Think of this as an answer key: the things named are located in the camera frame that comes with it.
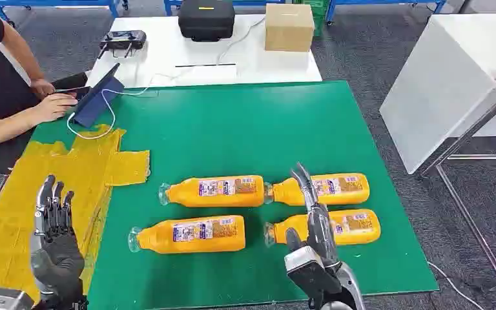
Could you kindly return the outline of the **person's left hand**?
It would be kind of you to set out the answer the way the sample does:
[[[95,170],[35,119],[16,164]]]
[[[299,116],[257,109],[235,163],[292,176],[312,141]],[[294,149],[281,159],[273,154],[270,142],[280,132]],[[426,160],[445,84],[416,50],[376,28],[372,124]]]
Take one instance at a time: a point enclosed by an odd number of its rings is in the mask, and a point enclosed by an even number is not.
[[[56,88],[53,86],[53,84],[51,84],[44,78],[32,79],[30,82],[30,88],[39,99],[44,99],[48,95],[51,95],[56,91]]]

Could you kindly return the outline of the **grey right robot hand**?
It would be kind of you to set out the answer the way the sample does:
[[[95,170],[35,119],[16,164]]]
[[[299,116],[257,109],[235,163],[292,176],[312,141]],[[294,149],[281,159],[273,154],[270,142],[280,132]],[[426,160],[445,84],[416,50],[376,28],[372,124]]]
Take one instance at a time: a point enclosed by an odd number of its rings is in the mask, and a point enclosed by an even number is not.
[[[290,173],[304,197],[307,210],[307,244],[321,257],[325,268],[338,267],[341,263],[327,206],[319,202],[311,175],[299,161]]]

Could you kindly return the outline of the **person's right hand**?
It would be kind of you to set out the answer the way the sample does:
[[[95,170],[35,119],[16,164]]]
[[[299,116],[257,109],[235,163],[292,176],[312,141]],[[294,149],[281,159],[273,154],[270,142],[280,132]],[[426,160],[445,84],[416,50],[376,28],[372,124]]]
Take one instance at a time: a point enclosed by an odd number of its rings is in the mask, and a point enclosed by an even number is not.
[[[78,103],[76,93],[55,93],[48,95],[38,105],[31,108],[31,120],[34,125],[55,121],[63,117]]]

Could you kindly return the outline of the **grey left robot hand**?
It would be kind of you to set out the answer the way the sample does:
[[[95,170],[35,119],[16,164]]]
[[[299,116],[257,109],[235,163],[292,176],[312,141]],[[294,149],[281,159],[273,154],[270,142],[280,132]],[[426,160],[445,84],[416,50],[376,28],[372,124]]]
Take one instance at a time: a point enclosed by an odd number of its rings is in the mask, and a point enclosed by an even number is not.
[[[48,175],[37,192],[30,267],[39,289],[34,309],[85,309],[81,254],[72,221],[72,198],[62,197],[64,183]]]

